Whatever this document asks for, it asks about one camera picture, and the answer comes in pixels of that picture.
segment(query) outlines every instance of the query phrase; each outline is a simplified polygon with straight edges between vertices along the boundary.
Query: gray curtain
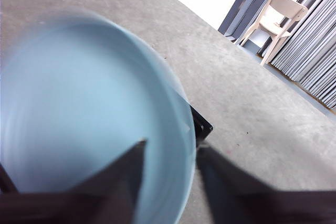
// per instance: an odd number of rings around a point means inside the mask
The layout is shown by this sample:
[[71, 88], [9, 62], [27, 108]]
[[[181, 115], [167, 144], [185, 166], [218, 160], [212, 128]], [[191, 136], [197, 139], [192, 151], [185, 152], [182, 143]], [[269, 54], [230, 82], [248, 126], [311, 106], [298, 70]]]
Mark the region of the gray curtain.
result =
[[319, 0], [297, 27], [271, 64], [336, 108], [336, 0]]

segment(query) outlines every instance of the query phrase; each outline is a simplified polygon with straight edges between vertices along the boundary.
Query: plastic chair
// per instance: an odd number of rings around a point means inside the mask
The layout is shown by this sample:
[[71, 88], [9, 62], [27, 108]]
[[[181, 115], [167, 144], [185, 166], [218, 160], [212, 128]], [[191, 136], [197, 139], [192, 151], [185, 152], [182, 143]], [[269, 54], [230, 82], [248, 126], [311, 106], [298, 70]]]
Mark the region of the plastic chair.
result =
[[[268, 6], [271, 6], [277, 12], [290, 19], [290, 22], [287, 22], [283, 27], [280, 27], [279, 24], [267, 18], [265, 16], [265, 11], [267, 10]], [[304, 5], [301, 5], [293, 0], [268, 0], [258, 15], [256, 21], [247, 29], [241, 39], [237, 40], [235, 43], [238, 44], [241, 40], [243, 40], [243, 42], [240, 44], [243, 46], [256, 29], [261, 29], [267, 32], [272, 39], [272, 43], [265, 53], [262, 62], [260, 63], [263, 66], [265, 63], [267, 64], [274, 58], [275, 54], [281, 48], [286, 38], [291, 35], [287, 29], [294, 22], [297, 22], [303, 18], [307, 11], [308, 9]]]

